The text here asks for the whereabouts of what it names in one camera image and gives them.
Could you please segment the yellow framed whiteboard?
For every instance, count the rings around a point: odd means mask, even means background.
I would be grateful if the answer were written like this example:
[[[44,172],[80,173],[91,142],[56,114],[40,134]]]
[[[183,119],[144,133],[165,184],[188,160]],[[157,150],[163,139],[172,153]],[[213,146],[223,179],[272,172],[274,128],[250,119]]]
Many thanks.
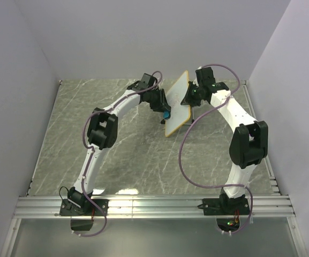
[[[165,137],[167,138],[191,119],[191,107],[189,105],[181,105],[188,86],[189,72],[184,71],[166,93],[168,105],[171,106],[170,118],[165,121]]]

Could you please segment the blue whiteboard eraser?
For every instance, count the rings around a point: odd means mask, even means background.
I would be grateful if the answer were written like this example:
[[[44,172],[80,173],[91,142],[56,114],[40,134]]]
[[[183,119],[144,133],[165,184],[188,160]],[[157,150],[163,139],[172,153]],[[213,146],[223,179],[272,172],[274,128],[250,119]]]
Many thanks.
[[[163,119],[167,120],[171,117],[170,111],[164,111],[163,113]]]

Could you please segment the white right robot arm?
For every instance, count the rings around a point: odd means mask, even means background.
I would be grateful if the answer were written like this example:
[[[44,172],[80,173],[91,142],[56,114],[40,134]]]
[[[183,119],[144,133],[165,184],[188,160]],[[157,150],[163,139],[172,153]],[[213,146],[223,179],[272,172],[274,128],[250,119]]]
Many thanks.
[[[266,158],[268,153],[268,125],[249,115],[233,97],[223,82],[209,85],[189,82],[187,92],[181,102],[191,107],[207,101],[217,110],[230,126],[233,136],[229,147],[232,161],[225,185],[219,186],[221,194],[215,204],[207,208],[221,215],[231,215],[239,211],[250,214],[251,205],[245,197],[247,184],[253,170]]]

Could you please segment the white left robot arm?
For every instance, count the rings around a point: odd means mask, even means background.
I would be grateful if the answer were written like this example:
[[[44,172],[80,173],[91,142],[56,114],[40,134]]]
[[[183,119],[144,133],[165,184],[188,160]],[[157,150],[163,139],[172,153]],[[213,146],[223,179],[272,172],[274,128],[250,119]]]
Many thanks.
[[[145,73],[141,80],[130,84],[124,94],[105,108],[95,108],[84,125],[82,140],[87,149],[86,159],[74,186],[67,191],[66,209],[78,215],[86,215],[94,209],[90,201],[93,182],[108,150],[115,144],[118,136],[118,122],[132,108],[147,102],[154,112],[163,114],[163,123],[171,116],[164,89],[153,75]]]

